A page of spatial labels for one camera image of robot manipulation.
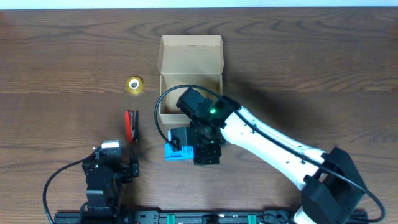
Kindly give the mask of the blue plastic case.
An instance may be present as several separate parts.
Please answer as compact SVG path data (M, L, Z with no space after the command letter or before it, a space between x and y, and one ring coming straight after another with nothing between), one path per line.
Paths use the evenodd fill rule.
M165 143L164 149L166 161L187 160L194 157L194 146L185 146L181 151L175 151L170 143Z

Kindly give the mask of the red and black stapler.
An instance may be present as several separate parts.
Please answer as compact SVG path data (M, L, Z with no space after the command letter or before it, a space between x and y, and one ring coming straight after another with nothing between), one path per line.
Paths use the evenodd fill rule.
M124 113L124 121L126 128L126 137L130 143L134 143L137 141L139 137L138 130L138 110L127 110Z

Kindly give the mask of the yellow clear tape roll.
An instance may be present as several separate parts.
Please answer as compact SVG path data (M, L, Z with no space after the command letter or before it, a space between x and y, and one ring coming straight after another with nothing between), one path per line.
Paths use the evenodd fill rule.
M126 82L126 89L129 93L136 95L143 91L144 85L140 77L133 76Z

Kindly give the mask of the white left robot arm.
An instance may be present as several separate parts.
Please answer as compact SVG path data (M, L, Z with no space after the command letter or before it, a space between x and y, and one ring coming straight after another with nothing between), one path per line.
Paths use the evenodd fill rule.
M125 215L120 209L120 196L124 184L139 177L139 164L131 158L128 164L121 162L120 146L99 146L93 155L83 161L86 176L87 218L117 220Z

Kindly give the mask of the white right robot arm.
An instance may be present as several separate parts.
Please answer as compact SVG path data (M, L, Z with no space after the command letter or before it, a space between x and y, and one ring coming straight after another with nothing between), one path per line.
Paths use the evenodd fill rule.
M202 146L222 141L253 153L283 173L301 191L294 223L367 223L355 214L366 186L350 155L335 147L327 153L297 142L266 125L227 96L215 101L188 88L176 106L199 132Z

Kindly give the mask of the brown cardboard box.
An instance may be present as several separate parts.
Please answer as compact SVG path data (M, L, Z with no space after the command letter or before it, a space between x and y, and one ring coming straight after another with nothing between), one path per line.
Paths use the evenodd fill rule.
M178 85L198 85L223 94L221 35L163 35L158 68L160 94Z

